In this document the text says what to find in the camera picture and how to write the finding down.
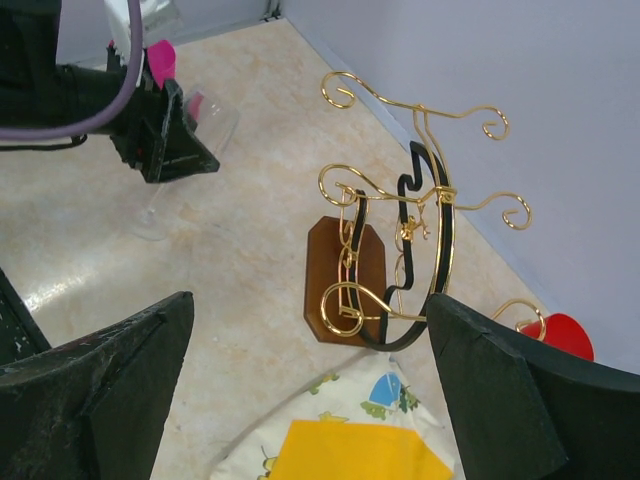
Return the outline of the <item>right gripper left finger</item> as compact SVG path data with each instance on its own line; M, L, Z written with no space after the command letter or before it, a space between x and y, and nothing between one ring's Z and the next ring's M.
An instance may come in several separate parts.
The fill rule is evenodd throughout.
M148 479L194 324L179 291L1 368L4 479Z

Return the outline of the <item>clear wine glass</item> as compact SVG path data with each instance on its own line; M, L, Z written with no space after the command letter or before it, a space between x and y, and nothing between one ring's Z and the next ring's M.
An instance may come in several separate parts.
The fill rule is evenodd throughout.
M179 121L168 129L158 182L144 203L135 209L131 232L145 240L167 236L167 214L163 195L172 182L216 172L239 123L240 114L220 95L197 85L180 103Z

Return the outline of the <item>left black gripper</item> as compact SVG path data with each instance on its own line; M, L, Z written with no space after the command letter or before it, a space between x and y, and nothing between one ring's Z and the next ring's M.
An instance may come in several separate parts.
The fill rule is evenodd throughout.
M206 107L204 97L200 121L195 122L177 81L166 80L161 89L145 64L127 105L107 124L107 135L121 161L146 183L217 172L220 163L203 143Z

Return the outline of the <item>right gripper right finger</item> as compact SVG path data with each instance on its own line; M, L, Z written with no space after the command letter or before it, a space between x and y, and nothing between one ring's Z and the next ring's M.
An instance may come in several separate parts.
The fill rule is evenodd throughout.
M502 326L445 295L427 327L468 479L636 479L639 377Z

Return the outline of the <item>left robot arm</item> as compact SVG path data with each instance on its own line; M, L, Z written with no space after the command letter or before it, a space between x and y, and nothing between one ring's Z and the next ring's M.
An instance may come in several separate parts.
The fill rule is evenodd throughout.
M149 184L218 170L201 140L199 100L185 100L169 36L171 1L108 1L111 40L103 71L57 62L62 4L1 4L1 148L54 151L91 134L110 138Z

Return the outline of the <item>pink wine glass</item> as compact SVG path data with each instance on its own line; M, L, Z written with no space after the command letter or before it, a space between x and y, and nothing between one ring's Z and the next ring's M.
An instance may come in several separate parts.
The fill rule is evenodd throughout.
M177 54L169 40L160 40L146 49L146 59L153 81L162 89L168 79L175 79ZM193 88L186 97L187 114L195 122L201 118L201 106L205 95L198 88Z

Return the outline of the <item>red wine glass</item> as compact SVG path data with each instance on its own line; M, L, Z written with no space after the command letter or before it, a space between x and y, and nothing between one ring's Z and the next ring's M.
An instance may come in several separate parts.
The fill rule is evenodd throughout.
M554 313L532 322L520 322L516 330L565 353L593 362L595 351L586 330L573 317Z

